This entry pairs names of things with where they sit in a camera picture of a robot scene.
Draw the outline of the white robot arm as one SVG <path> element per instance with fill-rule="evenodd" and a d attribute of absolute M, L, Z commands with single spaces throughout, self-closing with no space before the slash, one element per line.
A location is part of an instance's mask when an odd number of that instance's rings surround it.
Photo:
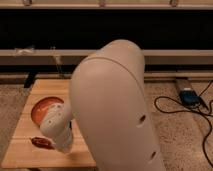
<path fill-rule="evenodd" d="M 72 74 L 69 99 L 48 107 L 42 134 L 68 151 L 75 120 L 99 171 L 165 171 L 144 91 L 145 60 L 128 40 L 86 57 Z"/>

